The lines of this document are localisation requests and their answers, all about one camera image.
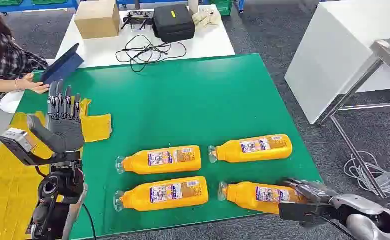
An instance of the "orange bottle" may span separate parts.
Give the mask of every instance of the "orange bottle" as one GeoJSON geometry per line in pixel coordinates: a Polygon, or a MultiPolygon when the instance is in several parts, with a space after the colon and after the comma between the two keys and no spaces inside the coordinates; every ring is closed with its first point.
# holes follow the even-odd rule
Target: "orange bottle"
{"type": "Polygon", "coordinates": [[[279,214],[279,203],[283,201],[306,203],[305,198],[290,187],[248,181],[229,185],[220,182],[218,199],[220,201],[228,200],[244,209],[270,214],[279,214]]]}
{"type": "Polygon", "coordinates": [[[132,156],[119,156],[115,163],[119,174],[163,174],[197,171],[201,168],[199,146],[176,146],[155,150],[143,150],[132,156]]]}
{"type": "Polygon", "coordinates": [[[287,135],[276,134],[230,140],[221,146],[209,146],[208,152],[211,163],[285,159],[292,153],[292,143],[287,135]]]}
{"type": "Polygon", "coordinates": [[[205,204],[209,200],[207,181],[203,176],[145,183],[133,190],[117,191],[114,208],[140,212],[181,208],[205,204]]]}

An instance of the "bracelet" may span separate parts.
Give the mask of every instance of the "bracelet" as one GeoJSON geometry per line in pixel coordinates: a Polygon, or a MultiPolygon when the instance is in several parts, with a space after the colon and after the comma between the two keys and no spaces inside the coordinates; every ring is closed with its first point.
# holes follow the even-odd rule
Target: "bracelet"
{"type": "Polygon", "coordinates": [[[16,89],[17,91],[24,91],[24,89],[19,88],[19,86],[17,85],[17,80],[18,80],[18,79],[19,79],[19,78],[16,78],[16,79],[14,80],[15,89],[16,89]]]}

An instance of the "white table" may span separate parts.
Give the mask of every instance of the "white table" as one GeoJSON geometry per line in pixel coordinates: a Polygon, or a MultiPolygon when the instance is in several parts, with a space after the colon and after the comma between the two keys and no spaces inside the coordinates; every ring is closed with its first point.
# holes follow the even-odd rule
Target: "white table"
{"type": "MultiPolygon", "coordinates": [[[[390,39],[390,0],[319,4],[285,75],[311,124],[376,60],[370,47],[379,39],[390,39]]],[[[357,92],[387,89],[384,63],[357,92]]]]}
{"type": "MultiPolygon", "coordinates": [[[[216,5],[203,5],[200,8],[213,8],[217,11],[216,5]]],[[[123,25],[123,17],[128,11],[120,11],[121,23],[123,25]]],[[[101,66],[115,66],[125,65],[129,63],[122,63],[117,61],[116,52],[125,48],[126,44],[136,35],[145,35],[154,45],[162,44],[163,42],[154,36],[151,27],[147,27],[144,31],[135,31],[131,29],[128,24],[123,30],[120,30],[117,37],[105,37],[96,39],[82,39],[80,32],[74,22],[74,17],[71,19],[61,46],[55,59],[61,57],[74,44],[79,43],[77,53],[83,58],[84,63],[80,68],[101,67],[101,66]]],[[[134,41],[129,48],[138,48],[147,45],[147,41],[134,41]]],[[[220,57],[235,55],[229,36],[226,32],[223,22],[219,25],[208,25],[206,28],[197,30],[193,39],[181,41],[187,49],[184,57],[177,59],[196,59],[207,57],[220,57]]],[[[168,52],[168,57],[181,56],[184,53],[184,48],[178,43],[173,43],[171,50],[168,52]]],[[[121,61],[128,61],[129,57],[124,53],[119,53],[121,61]]]]}

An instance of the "green bin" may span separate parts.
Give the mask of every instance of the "green bin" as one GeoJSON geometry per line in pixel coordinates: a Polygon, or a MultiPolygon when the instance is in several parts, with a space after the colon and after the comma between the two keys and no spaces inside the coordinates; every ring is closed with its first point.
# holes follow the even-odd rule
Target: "green bin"
{"type": "Polygon", "coordinates": [[[17,6],[22,2],[23,0],[0,0],[0,6],[17,6]]]}
{"type": "Polygon", "coordinates": [[[44,4],[63,4],[67,0],[31,0],[34,5],[44,5],[44,4]]]}
{"type": "Polygon", "coordinates": [[[232,10],[233,0],[211,0],[211,4],[215,4],[220,15],[229,16],[232,10]]]}

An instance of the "blue shelf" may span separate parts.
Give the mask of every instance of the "blue shelf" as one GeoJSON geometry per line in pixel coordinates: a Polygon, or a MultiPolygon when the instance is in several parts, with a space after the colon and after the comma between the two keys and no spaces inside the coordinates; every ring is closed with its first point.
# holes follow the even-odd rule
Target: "blue shelf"
{"type": "Polygon", "coordinates": [[[77,9],[79,4],[77,0],[67,0],[65,3],[34,5],[32,0],[23,0],[20,5],[16,6],[0,6],[0,13],[22,12],[31,10],[44,9],[77,9]]]}

